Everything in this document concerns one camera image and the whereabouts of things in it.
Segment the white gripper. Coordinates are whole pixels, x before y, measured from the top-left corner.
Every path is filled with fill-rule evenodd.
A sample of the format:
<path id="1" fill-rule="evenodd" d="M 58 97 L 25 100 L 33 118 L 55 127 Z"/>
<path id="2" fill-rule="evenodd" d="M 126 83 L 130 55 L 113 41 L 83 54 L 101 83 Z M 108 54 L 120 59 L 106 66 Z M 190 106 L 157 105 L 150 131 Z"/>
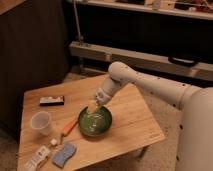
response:
<path id="1" fill-rule="evenodd" d="M 120 82 L 113 80 L 111 77 L 107 77 L 97 89 L 95 101 L 92 100 L 89 102 L 87 113 L 94 114 L 98 110 L 99 105 L 107 104 L 121 88 L 122 84 Z"/>

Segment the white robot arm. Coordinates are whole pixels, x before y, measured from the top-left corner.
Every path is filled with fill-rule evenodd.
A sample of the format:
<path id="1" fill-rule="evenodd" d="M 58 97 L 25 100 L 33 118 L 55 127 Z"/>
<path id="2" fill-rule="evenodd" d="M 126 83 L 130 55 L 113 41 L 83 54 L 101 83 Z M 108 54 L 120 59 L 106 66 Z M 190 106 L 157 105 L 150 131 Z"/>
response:
<path id="1" fill-rule="evenodd" d="M 108 76 L 89 103 L 88 112 L 95 113 L 129 83 L 183 112 L 175 171 L 213 171 L 213 87 L 141 73 L 116 61 L 109 65 Z"/>

